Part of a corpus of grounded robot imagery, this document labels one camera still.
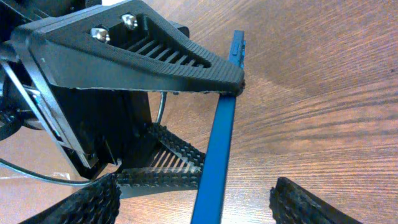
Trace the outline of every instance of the wood grain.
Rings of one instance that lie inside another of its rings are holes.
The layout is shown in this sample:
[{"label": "wood grain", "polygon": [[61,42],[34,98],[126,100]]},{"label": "wood grain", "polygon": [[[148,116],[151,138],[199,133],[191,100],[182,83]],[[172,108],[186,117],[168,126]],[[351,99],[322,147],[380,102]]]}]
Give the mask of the wood grain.
[{"label": "wood grain", "polygon": [[[285,176],[364,223],[398,222],[398,4],[146,1],[226,57],[245,30],[223,223],[274,223]],[[154,116],[159,95],[151,94]],[[167,99],[163,124],[206,151],[216,95]],[[189,223],[196,191],[130,198],[118,223]]]}]

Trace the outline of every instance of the blue bar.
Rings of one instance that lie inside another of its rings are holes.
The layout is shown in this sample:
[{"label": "blue bar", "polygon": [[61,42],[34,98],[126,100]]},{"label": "blue bar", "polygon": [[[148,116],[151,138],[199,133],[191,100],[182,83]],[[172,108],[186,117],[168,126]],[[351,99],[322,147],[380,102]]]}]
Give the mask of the blue bar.
[{"label": "blue bar", "polygon": [[[234,32],[228,60],[243,68],[244,32]],[[223,211],[236,97],[220,95],[193,209],[192,224],[219,224]]]}]

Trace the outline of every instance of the screw head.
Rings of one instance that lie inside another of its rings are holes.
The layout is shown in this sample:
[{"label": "screw head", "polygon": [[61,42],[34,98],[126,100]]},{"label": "screw head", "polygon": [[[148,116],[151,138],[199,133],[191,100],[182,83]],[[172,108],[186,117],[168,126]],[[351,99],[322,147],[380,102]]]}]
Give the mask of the screw head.
[{"label": "screw head", "polygon": [[109,36],[109,32],[106,29],[103,28],[91,28],[90,34],[93,38],[101,41],[102,43],[107,44],[109,41],[111,41],[111,38]]},{"label": "screw head", "polygon": [[124,22],[124,25],[126,25],[128,29],[134,30],[135,28],[138,27],[137,18],[132,14],[123,15],[122,20]]}]

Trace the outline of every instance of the floor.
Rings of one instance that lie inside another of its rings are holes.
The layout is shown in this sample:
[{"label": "floor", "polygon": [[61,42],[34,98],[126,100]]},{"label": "floor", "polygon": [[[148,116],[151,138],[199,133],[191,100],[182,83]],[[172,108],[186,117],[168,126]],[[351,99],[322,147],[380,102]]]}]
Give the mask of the floor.
[{"label": "floor", "polygon": [[[246,89],[237,101],[223,223],[274,223],[269,191],[281,176],[363,223],[398,222],[398,4],[145,2],[222,57],[233,31],[246,32]],[[205,152],[217,98],[170,95],[162,124]],[[150,94],[150,102],[154,117],[159,95]],[[43,203],[36,197],[38,207],[22,217],[73,189],[59,191]],[[122,200],[116,223],[190,223],[195,196],[192,190]],[[16,196],[15,208],[23,200]]]}]

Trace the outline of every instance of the blue strip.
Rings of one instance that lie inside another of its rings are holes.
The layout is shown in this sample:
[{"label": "blue strip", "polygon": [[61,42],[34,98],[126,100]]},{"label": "blue strip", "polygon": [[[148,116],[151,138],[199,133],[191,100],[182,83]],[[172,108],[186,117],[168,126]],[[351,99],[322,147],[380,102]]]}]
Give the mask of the blue strip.
[{"label": "blue strip", "polygon": [[[236,30],[228,60],[243,67],[244,32]],[[191,223],[219,224],[223,211],[236,97],[220,95]]]}]

